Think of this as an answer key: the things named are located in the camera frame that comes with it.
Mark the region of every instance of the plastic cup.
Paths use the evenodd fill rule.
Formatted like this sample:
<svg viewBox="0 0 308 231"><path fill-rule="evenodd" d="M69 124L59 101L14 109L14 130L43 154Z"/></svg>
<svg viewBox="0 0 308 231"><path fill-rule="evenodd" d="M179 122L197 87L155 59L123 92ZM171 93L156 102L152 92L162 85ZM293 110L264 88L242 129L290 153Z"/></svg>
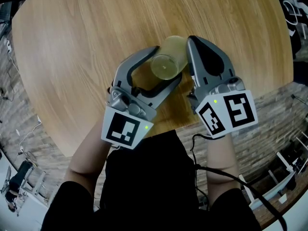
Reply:
<svg viewBox="0 0 308 231"><path fill-rule="evenodd" d="M160 79L172 79L187 65L186 38L170 36L152 58L151 70Z"/></svg>

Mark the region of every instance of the wooden floor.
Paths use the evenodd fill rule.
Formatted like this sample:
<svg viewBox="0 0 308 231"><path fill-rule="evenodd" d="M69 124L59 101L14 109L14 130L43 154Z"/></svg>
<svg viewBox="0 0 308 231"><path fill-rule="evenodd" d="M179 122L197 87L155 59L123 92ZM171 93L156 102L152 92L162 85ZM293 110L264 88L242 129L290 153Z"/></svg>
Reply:
<svg viewBox="0 0 308 231"><path fill-rule="evenodd" d="M8 35L8 39L12 42L11 33ZM6 72L8 67L15 94L12 102L0 100L0 120L2 121L0 142L4 146L4 152L9 160L16 168L19 168L25 159L24 155L17 156L20 152L19 143L38 124L38 119L18 72L12 63L8 62L7 49L3 41L4 38L0 41L0 87L5 90L5 96L12 98L10 79ZM290 83L256 99L259 124L232 134L240 171L246 180L252 179L261 169L266 168L277 151L286 147L289 140L294 139L302 130L306 130L307 123L304 118L308 107L298 100L293 100L291 94L307 100L308 87ZM177 130L188 155L191 156L189 150L193 134L204 132L205 128L201 123ZM195 142L194 151L197 162L206 165L206 141L197 138ZM45 171L47 173L45 188L41 192L49 196L54 186L62 182L70 158L64 157L55 146L52 139L46 134L44 124L37 127L22 146L25 151L29 151L35 156L38 163L38 169L32 174L30 183L35 184L41 171ZM104 179L105 173L103 171L97 182L96 198L100 196ZM198 172L198 186L201 190L206 191L205 172ZM268 219L268 215L261 215L259 221L264 224Z"/></svg>

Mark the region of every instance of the white cable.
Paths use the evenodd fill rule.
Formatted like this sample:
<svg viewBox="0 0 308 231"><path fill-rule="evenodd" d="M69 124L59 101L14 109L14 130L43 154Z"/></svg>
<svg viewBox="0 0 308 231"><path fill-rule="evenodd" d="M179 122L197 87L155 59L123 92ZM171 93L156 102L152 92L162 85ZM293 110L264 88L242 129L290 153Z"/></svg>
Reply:
<svg viewBox="0 0 308 231"><path fill-rule="evenodd" d="M37 128L39 125L41 125L41 124L42 124L42 122L40 122L39 124L37 124L37 125L32 129L32 131L29 132L29 133L23 138L23 140L19 143L19 148L20 148L20 150L22 150L22 152L24 152L24 151L23 151L24 149L22 149L22 147L20 146L21 143L24 142L25 139L26 139L26 137L28 137L29 134L33 133L34 129L36 129L36 128Z"/></svg>
<svg viewBox="0 0 308 231"><path fill-rule="evenodd" d="M11 57L11 55L10 55L10 53L9 53L9 52L8 52L8 55L9 55L9 57L10 57L11 61L12 61L12 64L15 66L15 68L16 68L16 70L17 70L17 72L19 73L19 70L18 70L17 66L15 65L15 63L14 63L14 61L13 61L13 59L12 59L12 57Z"/></svg>
<svg viewBox="0 0 308 231"><path fill-rule="evenodd" d="M296 13L295 13L295 9L294 9L294 7L293 7L293 5L292 5L292 3L290 3L289 1L283 1L282 3L284 4L285 2L287 2L287 3L289 3L290 5L291 5L291 7L292 7L292 9L293 9L293 11L294 11L294 16L295 16L295 19L296 19L296 23L293 23L293 22L289 22L287 19L286 19L286 21L288 22L288 23L290 23L291 25L297 25L298 24L298 21L297 21L297 16L296 16Z"/></svg>

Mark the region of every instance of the wood grain tabletop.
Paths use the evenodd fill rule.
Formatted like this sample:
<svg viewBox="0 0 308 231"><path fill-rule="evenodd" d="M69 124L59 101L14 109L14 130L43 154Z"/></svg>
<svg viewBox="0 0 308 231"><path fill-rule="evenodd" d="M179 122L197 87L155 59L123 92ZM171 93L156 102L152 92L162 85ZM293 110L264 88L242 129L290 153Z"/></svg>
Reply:
<svg viewBox="0 0 308 231"><path fill-rule="evenodd" d="M278 0L26 0L13 19L21 78L47 133L72 156L104 113L120 62L171 35L201 36L230 57L259 97L293 81L291 44ZM157 109L149 135L196 123L181 84ZM158 79L145 64L134 83Z"/></svg>

